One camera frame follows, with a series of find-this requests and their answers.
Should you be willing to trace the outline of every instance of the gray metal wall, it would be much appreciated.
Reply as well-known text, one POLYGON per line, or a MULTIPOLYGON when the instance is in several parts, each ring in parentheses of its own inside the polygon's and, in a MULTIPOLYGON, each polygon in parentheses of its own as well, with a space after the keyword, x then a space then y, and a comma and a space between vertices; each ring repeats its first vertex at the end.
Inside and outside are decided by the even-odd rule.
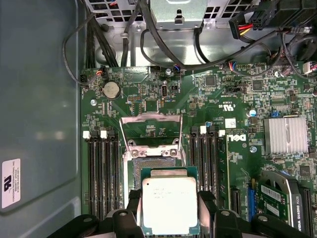
MULTIPOLYGON (((0 205, 2 238, 46 237, 80 215, 79 95, 61 43, 82 19, 75 0, 0 0, 0 167, 21 159, 21 200, 0 205)), ((68 44, 74 70, 82 43, 68 44)))

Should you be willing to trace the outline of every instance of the chip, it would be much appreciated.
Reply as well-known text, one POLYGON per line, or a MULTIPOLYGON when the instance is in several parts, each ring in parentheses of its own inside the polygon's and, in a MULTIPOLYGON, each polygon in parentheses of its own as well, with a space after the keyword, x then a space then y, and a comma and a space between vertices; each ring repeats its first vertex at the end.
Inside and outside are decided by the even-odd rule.
POLYGON ((206 86, 216 86, 216 78, 212 75, 206 76, 206 86))
POLYGON ((300 172, 300 175, 302 177, 310 177, 311 176, 311 169, 308 165, 306 166, 300 166, 299 167, 299 172, 300 172))
POLYGON ((307 84, 307 83, 304 84, 304 90, 309 90, 310 88, 311 88, 311 87, 310 87, 309 84, 307 84))
POLYGON ((253 91, 262 91, 263 82, 262 80, 253 81, 253 91))

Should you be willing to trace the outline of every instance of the blue connector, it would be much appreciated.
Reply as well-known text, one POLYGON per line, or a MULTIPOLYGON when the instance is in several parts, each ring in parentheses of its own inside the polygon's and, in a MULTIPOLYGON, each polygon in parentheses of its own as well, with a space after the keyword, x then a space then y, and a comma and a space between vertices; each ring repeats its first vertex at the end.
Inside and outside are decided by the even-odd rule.
POLYGON ((248 211, 249 211, 249 222, 256 214, 256 192, 255 190, 248 188, 248 211))

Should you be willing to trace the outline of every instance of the integrated circuit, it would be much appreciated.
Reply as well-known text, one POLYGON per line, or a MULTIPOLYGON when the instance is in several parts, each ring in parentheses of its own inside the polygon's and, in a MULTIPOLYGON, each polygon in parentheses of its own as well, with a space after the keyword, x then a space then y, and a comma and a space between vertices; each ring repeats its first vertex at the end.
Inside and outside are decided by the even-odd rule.
POLYGON ((263 81, 262 80, 253 80, 252 81, 252 89, 253 91, 262 91, 263 81))
POLYGON ((206 86, 216 86, 216 78, 213 75, 206 76, 206 86))
POLYGON ((299 167, 299 172, 300 172, 300 175, 302 177, 310 177, 311 176, 311 169, 310 167, 307 165, 302 165, 299 167))

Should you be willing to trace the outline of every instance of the sticker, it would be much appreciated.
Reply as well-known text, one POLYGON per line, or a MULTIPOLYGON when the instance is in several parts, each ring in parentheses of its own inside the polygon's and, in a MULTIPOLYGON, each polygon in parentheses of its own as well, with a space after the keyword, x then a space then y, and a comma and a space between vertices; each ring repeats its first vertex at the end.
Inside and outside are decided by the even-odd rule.
POLYGON ((266 194, 267 196, 270 196, 271 198, 274 198, 275 200, 281 202, 281 195, 279 193, 273 191, 272 189, 269 189, 269 188, 261 185, 261 191, 262 191, 262 193, 266 194))
POLYGON ((279 217, 279 211, 275 208, 269 205, 268 203, 266 204, 266 208, 272 212, 273 214, 277 215, 279 217))
POLYGON ((236 118, 228 118, 224 120, 226 128, 236 128, 236 118))
POLYGON ((21 199, 20 159, 2 163, 2 208, 8 207, 21 199))

